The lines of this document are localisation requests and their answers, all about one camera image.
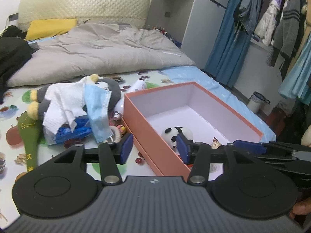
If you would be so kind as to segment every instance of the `white trash can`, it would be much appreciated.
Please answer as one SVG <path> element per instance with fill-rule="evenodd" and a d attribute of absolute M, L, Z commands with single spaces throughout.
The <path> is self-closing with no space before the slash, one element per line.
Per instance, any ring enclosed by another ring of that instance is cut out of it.
<path fill-rule="evenodd" d="M 267 100 L 261 93 L 254 92 L 249 99 L 249 103 L 247 104 L 248 109 L 250 109 L 253 113 L 257 113 L 262 106 L 263 103 L 270 104 L 270 101 Z"/>

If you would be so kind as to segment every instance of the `headboard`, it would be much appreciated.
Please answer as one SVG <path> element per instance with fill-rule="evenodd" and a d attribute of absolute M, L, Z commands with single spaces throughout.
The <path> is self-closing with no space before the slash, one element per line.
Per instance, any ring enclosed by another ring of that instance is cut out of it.
<path fill-rule="evenodd" d="M 33 20 L 78 18 L 121 22 L 142 28 L 150 0 L 21 0 L 18 24 L 23 30 Z"/>

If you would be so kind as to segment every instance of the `yellow pillow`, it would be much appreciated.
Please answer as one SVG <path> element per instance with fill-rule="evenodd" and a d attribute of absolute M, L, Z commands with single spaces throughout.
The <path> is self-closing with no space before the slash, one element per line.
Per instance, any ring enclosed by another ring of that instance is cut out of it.
<path fill-rule="evenodd" d="M 36 40 L 61 35 L 76 26 L 76 18 L 34 20 L 30 23 L 25 40 Z"/>

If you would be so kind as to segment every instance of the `finger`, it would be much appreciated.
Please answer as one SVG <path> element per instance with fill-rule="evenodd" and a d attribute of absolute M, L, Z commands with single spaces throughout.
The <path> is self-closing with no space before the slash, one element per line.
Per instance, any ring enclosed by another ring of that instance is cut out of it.
<path fill-rule="evenodd" d="M 293 220 L 294 220 L 294 219 L 295 219 L 295 216 L 296 216 L 296 215 L 293 213 L 293 211 L 291 211 L 290 214 L 289 214 L 290 219 L 293 219 Z"/>
<path fill-rule="evenodd" d="M 311 213 L 311 197 L 297 202 L 293 207 L 293 213 L 296 215 L 307 215 Z"/>

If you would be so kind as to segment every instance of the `surgical mask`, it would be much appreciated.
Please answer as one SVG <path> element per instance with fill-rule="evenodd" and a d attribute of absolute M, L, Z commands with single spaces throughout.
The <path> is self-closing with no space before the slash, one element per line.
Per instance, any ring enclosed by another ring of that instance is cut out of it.
<path fill-rule="evenodd" d="M 108 120 L 110 97 L 111 91 L 109 90 L 101 89 L 91 84 L 84 86 L 87 115 L 97 143 L 101 143 L 113 135 Z"/>

